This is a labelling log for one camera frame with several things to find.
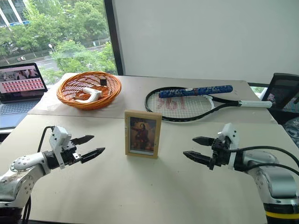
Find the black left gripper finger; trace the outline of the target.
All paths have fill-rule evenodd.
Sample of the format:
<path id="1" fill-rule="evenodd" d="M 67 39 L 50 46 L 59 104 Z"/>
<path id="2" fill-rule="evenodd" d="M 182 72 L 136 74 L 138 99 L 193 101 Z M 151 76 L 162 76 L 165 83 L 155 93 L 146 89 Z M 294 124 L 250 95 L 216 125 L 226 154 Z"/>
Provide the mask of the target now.
<path id="1" fill-rule="evenodd" d="M 92 138 L 94 138 L 94 135 L 85 135 L 85 136 L 80 137 L 80 138 L 71 139 L 71 143 L 74 144 L 74 145 L 81 145 L 81 144 L 87 143 Z"/>
<path id="2" fill-rule="evenodd" d="M 81 163 L 86 163 L 94 158 L 96 158 L 97 156 L 99 156 L 103 151 L 105 150 L 104 147 L 101 148 L 96 148 L 95 150 L 92 150 L 84 155 L 82 155 L 79 159 L 79 161 Z"/>

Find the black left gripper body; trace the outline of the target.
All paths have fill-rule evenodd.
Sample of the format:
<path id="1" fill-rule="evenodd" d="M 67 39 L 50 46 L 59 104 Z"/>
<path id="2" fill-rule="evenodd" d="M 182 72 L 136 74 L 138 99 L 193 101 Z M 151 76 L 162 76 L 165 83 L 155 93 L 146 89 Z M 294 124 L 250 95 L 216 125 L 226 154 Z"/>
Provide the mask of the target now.
<path id="1" fill-rule="evenodd" d="M 76 150 L 77 148 L 72 142 L 69 142 L 67 146 L 62 147 L 62 152 L 60 154 L 64 165 L 72 165 L 80 161 L 81 156 Z"/>

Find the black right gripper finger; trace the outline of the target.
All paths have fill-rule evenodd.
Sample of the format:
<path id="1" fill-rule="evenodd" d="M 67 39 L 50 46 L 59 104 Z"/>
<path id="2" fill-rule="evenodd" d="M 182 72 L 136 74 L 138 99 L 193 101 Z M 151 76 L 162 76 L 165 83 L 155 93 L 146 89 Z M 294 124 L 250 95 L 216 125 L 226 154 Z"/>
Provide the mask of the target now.
<path id="1" fill-rule="evenodd" d="M 188 159 L 203 164 L 207 167 L 210 165 L 211 158 L 205 155 L 202 155 L 201 153 L 195 152 L 195 151 L 184 151 L 183 155 L 185 155 Z"/>
<path id="2" fill-rule="evenodd" d="M 192 141 L 203 145 L 203 146 L 212 146 L 215 139 L 214 138 L 209 138 L 209 137 L 195 137 L 192 139 Z"/>

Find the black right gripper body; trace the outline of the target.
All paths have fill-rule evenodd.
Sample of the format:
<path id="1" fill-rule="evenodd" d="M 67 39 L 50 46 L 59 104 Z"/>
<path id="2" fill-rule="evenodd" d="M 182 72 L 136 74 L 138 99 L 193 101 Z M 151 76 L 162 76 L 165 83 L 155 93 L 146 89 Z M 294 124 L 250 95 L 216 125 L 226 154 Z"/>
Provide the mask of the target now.
<path id="1" fill-rule="evenodd" d="M 221 167 L 222 165 L 228 165 L 231 152 L 230 149 L 231 140 L 229 138 L 216 138 L 212 143 L 212 157 L 208 165 L 210 170 L 214 169 L 214 166 Z"/>

